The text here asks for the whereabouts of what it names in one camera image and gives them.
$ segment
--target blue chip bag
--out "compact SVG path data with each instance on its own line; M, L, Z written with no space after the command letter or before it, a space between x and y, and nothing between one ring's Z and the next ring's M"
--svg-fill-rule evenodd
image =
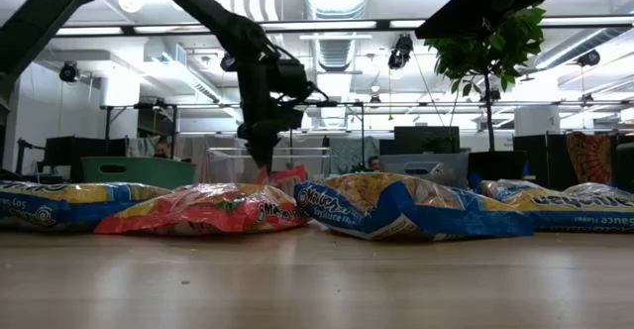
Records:
M107 216L170 193L134 183L0 182L0 229L92 231Z
M533 224L508 205L391 173L358 173L295 186L297 206L329 228L367 240L528 236Z
M537 231L634 233L634 194L584 183L564 191L525 180L483 181L484 194L525 213Z

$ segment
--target person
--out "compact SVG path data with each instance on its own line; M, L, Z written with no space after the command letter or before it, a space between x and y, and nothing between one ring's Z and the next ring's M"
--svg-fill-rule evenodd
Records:
M155 158L171 158L171 142L167 137L160 137L155 149Z
M380 171L380 160L378 156L368 158L368 169L371 171Z

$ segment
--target red chip bag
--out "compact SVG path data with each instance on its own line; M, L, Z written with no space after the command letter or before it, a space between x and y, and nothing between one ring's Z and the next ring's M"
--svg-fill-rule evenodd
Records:
M198 184L112 215L101 221L95 233L254 233L290 229L308 220L291 197L272 186Z
M256 184L272 185L281 189L286 194L293 196L295 185L306 181L307 178L308 172L306 171L306 167L302 164L291 169L274 172L271 175L267 174L266 167L264 166L260 169L260 173L258 173Z

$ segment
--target yellow chip bag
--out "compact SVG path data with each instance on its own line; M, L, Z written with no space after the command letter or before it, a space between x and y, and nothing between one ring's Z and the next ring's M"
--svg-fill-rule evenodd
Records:
M485 195L527 213L535 230L634 232L634 194L609 185L585 183L562 192L525 180L485 180L481 185Z

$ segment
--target green storage bin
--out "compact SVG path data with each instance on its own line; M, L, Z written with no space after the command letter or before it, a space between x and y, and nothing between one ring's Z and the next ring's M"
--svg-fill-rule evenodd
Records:
M192 184L196 165L160 158L86 157L85 182L137 182L175 189Z

